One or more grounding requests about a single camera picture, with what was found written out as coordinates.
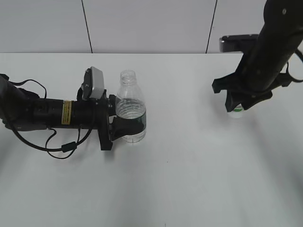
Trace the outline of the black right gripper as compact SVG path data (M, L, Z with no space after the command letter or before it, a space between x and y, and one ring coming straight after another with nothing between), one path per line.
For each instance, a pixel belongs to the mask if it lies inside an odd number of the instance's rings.
M249 52L243 54L235 72L215 79L214 93L227 91L225 108L228 113L238 105L248 110L272 97L273 53Z

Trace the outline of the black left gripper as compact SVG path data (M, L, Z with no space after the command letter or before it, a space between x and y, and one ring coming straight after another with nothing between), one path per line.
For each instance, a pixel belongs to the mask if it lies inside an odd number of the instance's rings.
M116 115L116 96L109 95L105 89L101 98L96 101L95 125L102 151L110 151L116 139L126 137L129 142L137 142L145 135L145 116L133 119L114 117L109 132L109 116Z

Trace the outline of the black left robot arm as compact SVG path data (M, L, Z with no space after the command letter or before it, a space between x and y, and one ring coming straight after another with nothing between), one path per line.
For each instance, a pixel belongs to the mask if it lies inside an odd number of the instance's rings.
M24 82L11 82L7 75L0 76L0 118L5 127L28 146L45 152L68 152L76 149L90 135L98 131L102 150L111 150L113 141L126 135L141 133L146 128L146 116L123 119L116 114L116 96L106 95L100 99L88 92L85 78L78 90L77 100L40 98L38 94L21 88ZM87 134L77 142L60 148L44 148L35 145L20 135L22 131L37 131L50 128L86 129Z

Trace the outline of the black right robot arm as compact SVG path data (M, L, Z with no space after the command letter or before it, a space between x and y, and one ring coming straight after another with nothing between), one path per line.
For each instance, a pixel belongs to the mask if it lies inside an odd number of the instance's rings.
M235 72L215 79L214 93L227 92L225 108L232 112L238 105L244 110L270 99L272 91L301 83L283 68L296 54L303 41L303 2L301 0L268 0L263 12L264 25L259 34L226 35L220 38L221 52L242 52Z

